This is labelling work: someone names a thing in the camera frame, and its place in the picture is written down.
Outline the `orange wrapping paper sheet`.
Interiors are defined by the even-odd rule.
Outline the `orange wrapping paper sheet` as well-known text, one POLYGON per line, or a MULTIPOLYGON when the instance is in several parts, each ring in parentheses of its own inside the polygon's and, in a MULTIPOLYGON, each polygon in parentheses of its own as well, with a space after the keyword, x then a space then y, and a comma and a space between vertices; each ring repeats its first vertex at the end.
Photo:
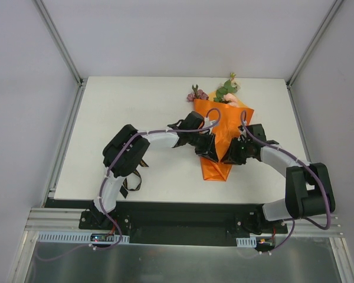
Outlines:
MULTIPOLYGON (((231 140, 240 136, 240 115, 246 111, 246 121, 250 123, 254 110, 245 105, 238 97, 240 108, 232 107, 224 103, 213 101, 214 93, 209 94, 208 100, 194 100, 194 110, 202 116, 208 116, 210 120, 220 118, 219 124, 212 129, 215 134, 215 146, 219 159, 226 154, 231 140)), ((205 181, 225 182, 232 169, 231 164, 215 163, 201 158, 201 169, 205 181)))

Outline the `mauve fake rose stem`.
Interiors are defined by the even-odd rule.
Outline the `mauve fake rose stem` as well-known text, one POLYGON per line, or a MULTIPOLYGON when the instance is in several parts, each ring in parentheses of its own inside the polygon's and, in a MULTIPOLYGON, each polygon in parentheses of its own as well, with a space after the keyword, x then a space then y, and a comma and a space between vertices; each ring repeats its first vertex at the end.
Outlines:
POLYGON ((198 85, 192 85, 192 91, 186 97, 188 102, 193 102, 194 100, 208 100, 208 94, 205 93, 198 85))

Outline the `pink fake rose stem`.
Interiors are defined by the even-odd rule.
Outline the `pink fake rose stem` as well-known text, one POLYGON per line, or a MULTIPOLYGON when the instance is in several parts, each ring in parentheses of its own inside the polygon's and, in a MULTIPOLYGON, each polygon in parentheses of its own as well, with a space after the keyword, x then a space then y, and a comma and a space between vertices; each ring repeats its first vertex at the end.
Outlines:
POLYGON ((231 93, 224 95, 222 101, 223 103, 230 105, 232 107, 240 108, 237 97, 231 93))

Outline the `white fake rose stem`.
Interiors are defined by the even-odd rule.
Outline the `white fake rose stem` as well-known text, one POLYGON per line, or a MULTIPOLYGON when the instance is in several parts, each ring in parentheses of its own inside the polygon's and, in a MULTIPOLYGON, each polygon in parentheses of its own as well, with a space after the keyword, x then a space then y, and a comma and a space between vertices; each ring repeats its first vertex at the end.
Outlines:
POLYGON ((240 89, 240 85, 236 82, 236 73, 230 73, 229 78, 217 88, 213 101, 216 103, 223 103, 222 98, 224 95, 231 93, 235 95, 240 89))

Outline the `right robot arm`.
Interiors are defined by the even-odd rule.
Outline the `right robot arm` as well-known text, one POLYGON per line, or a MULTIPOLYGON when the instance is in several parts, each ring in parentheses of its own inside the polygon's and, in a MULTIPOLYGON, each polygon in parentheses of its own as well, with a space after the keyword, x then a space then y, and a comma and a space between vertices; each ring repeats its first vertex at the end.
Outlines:
POLYGON ((329 172, 323 163, 302 161, 276 141, 268 140, 261 124, 239 126, 239 137, 231 140, 221 161, 243 165, 248 159, 271 166, 286 180, 284 198, 265 203, 254 217, 254 227, 268 232, 275 221, 304 219, 319 229, 331 226, 336 208, 329 172))

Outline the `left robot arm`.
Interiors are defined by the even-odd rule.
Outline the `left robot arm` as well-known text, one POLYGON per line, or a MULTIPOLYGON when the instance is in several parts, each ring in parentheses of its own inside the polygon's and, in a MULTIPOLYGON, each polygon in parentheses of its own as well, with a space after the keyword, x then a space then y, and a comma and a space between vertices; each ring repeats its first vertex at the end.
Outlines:
POLYGON ((89 208, 93 223, 99 229, 112 225, 111 211, 116 207, 120 191, 125 189, 123 183, 136 173, 149 149, 173 149, 188 144, 195 148, 197 156, 219 162, 212 129, 220 119, 219 109, 212 108, 205 117, 192 111, 185 119, 160 130, 139 131, 131 124, 123 126, 103 149, 105 175, 89 208))

